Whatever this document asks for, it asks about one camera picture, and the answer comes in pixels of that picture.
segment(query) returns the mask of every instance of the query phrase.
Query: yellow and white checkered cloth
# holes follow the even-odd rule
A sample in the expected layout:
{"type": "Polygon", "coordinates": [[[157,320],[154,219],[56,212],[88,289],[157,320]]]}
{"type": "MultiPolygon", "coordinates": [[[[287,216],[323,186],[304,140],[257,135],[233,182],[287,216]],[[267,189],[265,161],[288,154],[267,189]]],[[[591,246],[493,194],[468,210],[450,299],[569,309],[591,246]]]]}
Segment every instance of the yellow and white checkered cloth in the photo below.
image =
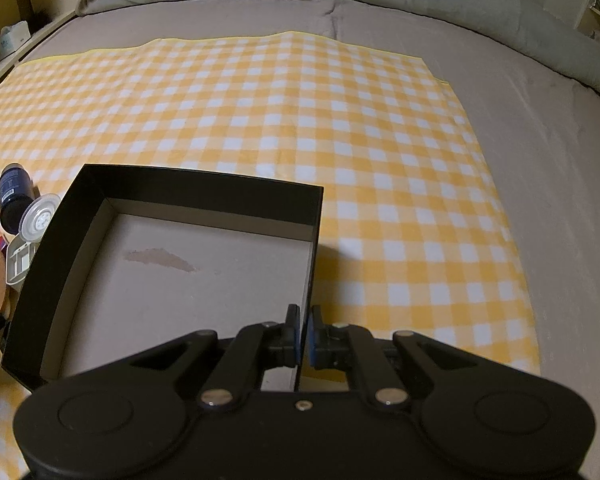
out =
{"type": "MultiPolygon", "coordinates": [[[[536,371],[531,307],[480,147],[421,59],[286,32],[25,63],[0,86],[0,171],[62,195],[85,162],[324,186],[314,303],[536,371]]],[[[23,396],[0,371],[0,480],[23,396]]]]}

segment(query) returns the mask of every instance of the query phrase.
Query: silver rivet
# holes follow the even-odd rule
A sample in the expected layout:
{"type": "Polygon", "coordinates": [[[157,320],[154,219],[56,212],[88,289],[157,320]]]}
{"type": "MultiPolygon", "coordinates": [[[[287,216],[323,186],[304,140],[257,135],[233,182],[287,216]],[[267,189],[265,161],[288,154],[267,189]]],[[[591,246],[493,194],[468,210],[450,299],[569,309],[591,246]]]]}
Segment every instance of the silver rivet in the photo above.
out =
{"type": "Polygon", "coordinates": [[[200,396],[200,399],[207,406],[224,406],[225,404],[228,404],[234,400],[234,396],[232,396],[229,390],[215,388],[213,390],[207,390],[206,392],[203,392],[200,396]]]}
{"type": "Polygon", "coordinates": [[[400,388],[382,388],[376,391],[376,400],[385,406],[401,404],[408,398],[407,392],[400,388]]]}
{"type": "Polygon", "coordinates": [[[298,400],[298,402],[296,402],[296,410],[299,412],[310,410],[313,406],[314,404],[310,400],[298,400]]]}

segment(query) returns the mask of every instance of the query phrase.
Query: barcode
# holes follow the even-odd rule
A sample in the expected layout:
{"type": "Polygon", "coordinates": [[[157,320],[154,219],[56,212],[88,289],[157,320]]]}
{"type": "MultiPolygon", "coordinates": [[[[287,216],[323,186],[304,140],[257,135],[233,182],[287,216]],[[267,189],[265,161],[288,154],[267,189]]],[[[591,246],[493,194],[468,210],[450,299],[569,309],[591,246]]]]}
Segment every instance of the barcode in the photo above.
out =
{"type": "Polygon", "coordinates": [[[14,194],[16,192],[15,189],[11,188],[10,190],[8,190],[0,199],[0,203],[4,202],[5,200],[8,199],[8,197],[10,197],[12,194],[14,194]]]}

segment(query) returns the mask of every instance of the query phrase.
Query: bed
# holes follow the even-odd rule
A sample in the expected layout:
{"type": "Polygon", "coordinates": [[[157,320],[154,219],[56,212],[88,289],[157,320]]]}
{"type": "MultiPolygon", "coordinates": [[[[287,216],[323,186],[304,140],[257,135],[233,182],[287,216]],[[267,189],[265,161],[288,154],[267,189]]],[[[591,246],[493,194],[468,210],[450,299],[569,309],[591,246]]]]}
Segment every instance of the bed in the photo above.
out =
{"type": "MultiPolygon", "coordinates": [[[[156,38],[287,30],[422,58],[436,78],[451,85],[518,248],[540,372],[583,395],[596,414],[583,473],[600,479],[600,86],[593,90],[467,28],[353,0],[133,5],[75,18],[26,60],[140,46],[156,38]]],[[[0,380],[7,381],[1,375],[0,380]]],[[[0,406],[1,417],[12,416],[8,401],[0,406]]]]}

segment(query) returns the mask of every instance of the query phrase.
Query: clear plastic lid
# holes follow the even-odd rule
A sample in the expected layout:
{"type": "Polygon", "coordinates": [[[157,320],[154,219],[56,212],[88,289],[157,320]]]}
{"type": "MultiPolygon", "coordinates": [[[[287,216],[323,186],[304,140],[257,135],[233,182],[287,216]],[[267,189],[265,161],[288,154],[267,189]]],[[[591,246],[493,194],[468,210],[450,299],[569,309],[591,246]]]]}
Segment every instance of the clear plastic lid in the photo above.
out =
{"type": "Polygon", "coordinates": [[[53,193],[35,199],[20,220],[20,237],[26,242],[39,242],[59,205],[60,197],[53,193]]]}

